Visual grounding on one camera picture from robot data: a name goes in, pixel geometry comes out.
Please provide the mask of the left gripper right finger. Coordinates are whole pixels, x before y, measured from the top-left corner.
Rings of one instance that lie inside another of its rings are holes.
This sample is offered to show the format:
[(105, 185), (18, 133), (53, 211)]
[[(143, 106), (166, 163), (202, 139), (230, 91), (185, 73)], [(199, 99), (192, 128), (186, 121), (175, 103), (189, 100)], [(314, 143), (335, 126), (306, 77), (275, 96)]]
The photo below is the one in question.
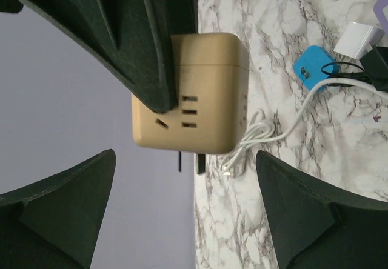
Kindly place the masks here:
[(387, 203), (266, 151), (256, 155), (256, 172), (280, 268), (387, 268)]

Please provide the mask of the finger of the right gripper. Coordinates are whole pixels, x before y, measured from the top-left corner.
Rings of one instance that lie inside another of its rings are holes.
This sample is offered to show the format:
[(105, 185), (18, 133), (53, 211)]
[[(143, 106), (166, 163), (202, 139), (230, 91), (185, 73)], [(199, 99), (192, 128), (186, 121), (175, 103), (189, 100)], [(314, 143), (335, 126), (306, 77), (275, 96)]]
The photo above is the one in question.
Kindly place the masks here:
[(178, 105), (172, 36), (198, 31), (198, 0), (1, 0), (34, 10), (72, 38), (146, 107)]

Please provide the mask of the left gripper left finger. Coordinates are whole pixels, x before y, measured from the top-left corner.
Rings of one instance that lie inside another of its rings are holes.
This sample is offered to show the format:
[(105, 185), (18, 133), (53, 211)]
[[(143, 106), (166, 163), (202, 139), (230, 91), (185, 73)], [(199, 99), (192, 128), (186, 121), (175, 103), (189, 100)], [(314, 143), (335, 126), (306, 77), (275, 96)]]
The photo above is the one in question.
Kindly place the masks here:
[(112, 149), (1, 195), (1, 268), (90, 268), (116, 167)]

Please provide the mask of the beige cube socket adapter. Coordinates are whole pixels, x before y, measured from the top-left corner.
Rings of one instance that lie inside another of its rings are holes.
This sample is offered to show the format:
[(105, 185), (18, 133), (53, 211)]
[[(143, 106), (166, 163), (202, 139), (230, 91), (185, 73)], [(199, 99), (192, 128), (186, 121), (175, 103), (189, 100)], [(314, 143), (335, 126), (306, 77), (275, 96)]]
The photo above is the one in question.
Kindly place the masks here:
[(132, 97), (132, 135), (144, 148), (227, 154), (247, 128), (249, 54), (231, 33), (172, 36), (178, 105), (157, 114)]

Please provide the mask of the purple power strip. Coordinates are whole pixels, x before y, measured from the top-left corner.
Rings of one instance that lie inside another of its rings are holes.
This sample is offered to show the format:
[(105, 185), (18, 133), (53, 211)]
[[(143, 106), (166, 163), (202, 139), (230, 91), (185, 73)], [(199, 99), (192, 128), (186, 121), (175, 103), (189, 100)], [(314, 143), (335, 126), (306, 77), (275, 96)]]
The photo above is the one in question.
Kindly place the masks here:
[(373, 6), (374, 14), (385, 34), (388, 33), (387, 6), (388, 0), (377, 0)]

